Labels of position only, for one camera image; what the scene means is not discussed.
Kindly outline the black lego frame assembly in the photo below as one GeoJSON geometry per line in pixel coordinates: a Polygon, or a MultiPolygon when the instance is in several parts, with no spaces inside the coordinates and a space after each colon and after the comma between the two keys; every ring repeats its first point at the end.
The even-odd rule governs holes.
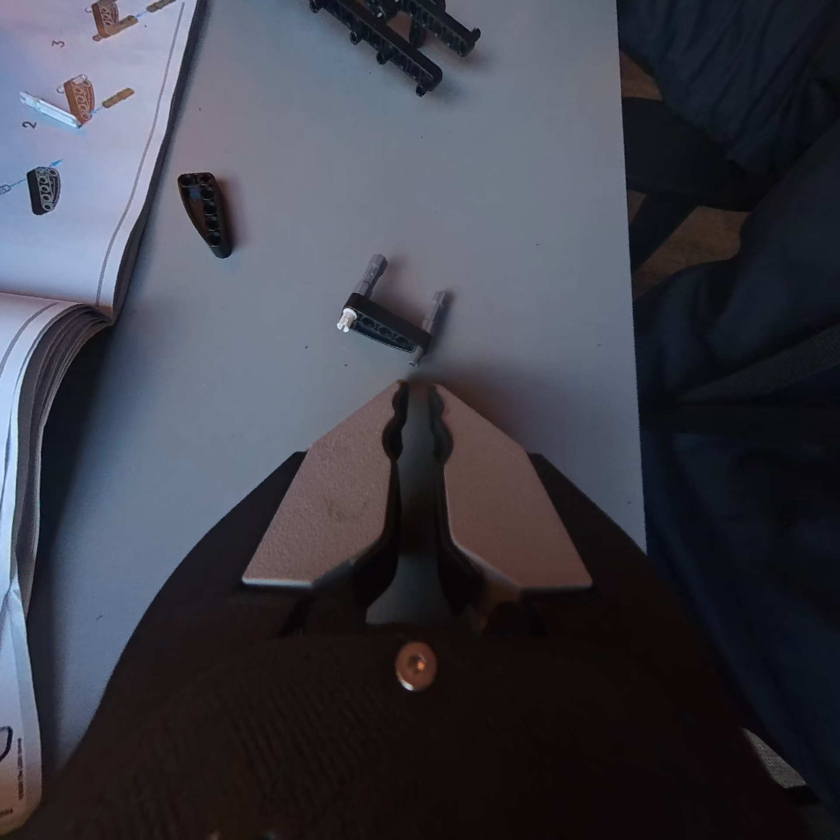
{"type": "Polygon", "coordinates": [[[436,37],[466,58],[481,36],[479,28],[467,28],[452,17],[443,1],[310,1],[309,6],[346,27],[352,44],[372,47],[379,66],[393,64],[412,79],[420,98],[443,79],[443,71],[422,51],[426,37],[436,37]]]}

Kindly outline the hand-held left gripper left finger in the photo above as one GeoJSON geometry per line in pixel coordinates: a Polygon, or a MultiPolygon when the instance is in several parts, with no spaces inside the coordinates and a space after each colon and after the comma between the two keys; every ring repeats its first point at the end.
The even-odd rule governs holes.
{"type": "Polygon", "coordinates": [[[396,574],[407,404],[408,384],[395,381],[309,447],[244,586],[330,597],[366,616],[396,574]]]}

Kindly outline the black curved lego panel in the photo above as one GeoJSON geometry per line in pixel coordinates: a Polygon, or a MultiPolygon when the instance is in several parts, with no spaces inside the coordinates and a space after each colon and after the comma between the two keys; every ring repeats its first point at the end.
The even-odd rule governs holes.
{"type": "Polygon", "coordinates": [[[203,242],[219,259],[230,257],[234,243],[222,187],[211,172],[189,172],[176,179],[185,212],[203,242]]]}

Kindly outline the open lego instruction booklet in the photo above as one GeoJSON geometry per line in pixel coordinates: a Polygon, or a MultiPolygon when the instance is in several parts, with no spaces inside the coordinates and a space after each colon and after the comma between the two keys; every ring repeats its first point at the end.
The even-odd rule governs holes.
{"type": "Polygon", "coordinates": [[[42,794],[27,613],[46,419],[122,308],[203,2],[2,2],[1,831],[42,794]]]}

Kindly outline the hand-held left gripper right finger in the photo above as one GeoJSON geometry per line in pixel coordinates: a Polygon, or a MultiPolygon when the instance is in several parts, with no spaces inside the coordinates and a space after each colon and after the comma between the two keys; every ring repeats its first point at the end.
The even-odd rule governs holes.
{"type": "Polygon", "coordinates": [[[588,592],[590,572],[529,454],[441,385],[428,391],[434,439],[437,574],[455,614],[588,592]]]}

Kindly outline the person's dark blue trousers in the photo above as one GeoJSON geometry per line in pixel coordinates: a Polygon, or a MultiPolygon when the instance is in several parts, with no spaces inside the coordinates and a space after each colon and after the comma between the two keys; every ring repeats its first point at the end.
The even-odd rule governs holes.
{"type": "Polygon", "coordinates": [[[618,2],[663,103],[769,191],[634,303],[648,556],[838,818],[838,2],[618,2]]]}

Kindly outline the black lego beam grey axles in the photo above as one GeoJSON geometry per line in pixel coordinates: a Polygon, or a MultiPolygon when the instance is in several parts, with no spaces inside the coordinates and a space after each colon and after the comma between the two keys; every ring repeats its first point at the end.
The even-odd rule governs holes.
{"type": "Polygon", "coordinates": [[[389,348],[405,352],[411,357],[410,366],[417,368],[433,345],[451,296],[446,290],[437,292],[422,326],[418,327],[373,301],[375,285],[387,267],[386,257],[373,254],[362,278],[343,305],[337,330],[342,333],[356,332],[389,348]]]}

